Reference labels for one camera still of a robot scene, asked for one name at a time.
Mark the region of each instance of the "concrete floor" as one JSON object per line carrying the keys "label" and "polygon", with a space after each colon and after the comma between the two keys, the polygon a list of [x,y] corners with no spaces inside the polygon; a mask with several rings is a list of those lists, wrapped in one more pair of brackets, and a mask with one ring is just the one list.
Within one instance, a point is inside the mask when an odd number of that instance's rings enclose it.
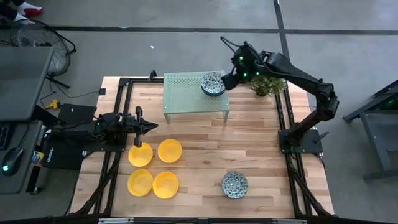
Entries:
{"label": "concrete floor", "polygon": [[[61,26],[278,28],[273,0],[31,0],[44,7],[39,18]],[[395,0],[279,0],[286,29],[397,30]],[[61,32],[78,52],[59,80],[70,95],[97,90],[103,76],[165,72],[229,70],[231,52],[219,41],[250,42],[257,49],[281,51],[279,34],[197,32]],[[326,175],[335,213],[345,218],[396,223],[398,179],[365,184],[364,174],[378,170],[377,160],[359,121],[345,124],[344,115],[397,79],[395,35],[288,35],[292,63],[335,85],[340,99],[336,118],[320,123],[330,134],[322,141]],[[42,96],[50,92],[46,82]],[[95,105],[97,96],[62,103]],[[0,197],[0,220],[63,215],[77,172],[46,170],[44,192]]]}

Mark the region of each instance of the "blue and white bowl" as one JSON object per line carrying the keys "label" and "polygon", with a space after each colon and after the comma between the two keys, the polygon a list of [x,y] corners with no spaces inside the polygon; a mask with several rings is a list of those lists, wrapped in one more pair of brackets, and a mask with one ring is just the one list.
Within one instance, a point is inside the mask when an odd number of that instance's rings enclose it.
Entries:
{"label": "blue and white bowl", "polygon": [[201,89],[206,95],[220,96],[225,92],[225,86],[220,72],[209,72],[201,79]]}
{"label": "blue and white bowl", "polygon": [[240,172],[232,171],[223,177],[221,183],[224,193],[230,198],[241,198],[249,189],[248,180]]}

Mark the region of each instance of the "potted plant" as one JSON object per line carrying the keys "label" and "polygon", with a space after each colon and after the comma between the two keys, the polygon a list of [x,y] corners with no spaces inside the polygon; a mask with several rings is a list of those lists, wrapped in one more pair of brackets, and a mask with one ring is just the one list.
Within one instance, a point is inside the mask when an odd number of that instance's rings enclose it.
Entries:
{"label": "potted plant", "polygon": [[267,76],[258,76],[249,81],[250,89],[257,96],[266,96],[270,94],[278,94],[286,87],[286,81],[281,78],[272,78]]}

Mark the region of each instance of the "fan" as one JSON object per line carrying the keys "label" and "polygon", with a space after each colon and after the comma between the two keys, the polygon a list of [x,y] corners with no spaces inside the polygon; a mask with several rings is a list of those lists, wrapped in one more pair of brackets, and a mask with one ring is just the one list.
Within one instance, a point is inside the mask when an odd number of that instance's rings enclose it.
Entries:
{"label": "fan", "polygon": [[[72,44],[72,51],[69,50],[65,40]],[[49,77],[64,74],[70,65],[70,55],[76,52],[73,42],[49,25],[33,19],[21,19],[12,25],[10,43],[15,47],[53,47],[53,56],[48,70]]]}

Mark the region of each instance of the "butcher block tabletop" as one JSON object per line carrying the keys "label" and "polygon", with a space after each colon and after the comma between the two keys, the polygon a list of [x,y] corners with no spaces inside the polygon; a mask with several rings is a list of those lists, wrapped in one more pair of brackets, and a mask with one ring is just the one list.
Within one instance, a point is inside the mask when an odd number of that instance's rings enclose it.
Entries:
{"label": "butcher block tabletop", "polygon": [[[113,112],[120,78],[104,77],[101,87],[106,88],[106,94],[98,98],[96,116]],[[295,120],[301,121],[310,113],[307,94],[291,83],[289,92]],[[126,88],[123,93],[121,111]],[[285,110],[283,94],[281,97]],[[163,83],[134,84],[130,113],[134,114],[135,107],[140,106],[143,118],[159,127],[141,139],[154,150],[152,161],[145,167],[130,164],[128,150],[134,143],[134,134],[129,135],[119,166],[113,217],[294,217],[285,157],[279,151],[275,96],[256,97],[248,86],[240,85],[228,92],[228,98],[230,112],[226,123],[221,113],[196,113],[175,114],[168,125],[163,115]],[[157,149],[165,139],[180,141],[183,152],[177,162],[167,164],[159,159]],[[333,213],[322,163],[314,155],[302,157],[308,188]],[[83,161],[70,212],[81,208],[98,186],[103,158],[103,152],[94,152]],[[163,171],[173,172],[179,180],[178,192],[170,199],[158,198],[153,190],[143,197],[131,195],[127,180],[137,169],[148,170],[153,177]],[[228,198],[221,188],[222,178],[230,171],[238,171],[248,180],[249,190],[241,199]],[[304,211],[301,190],[298,197]]]}

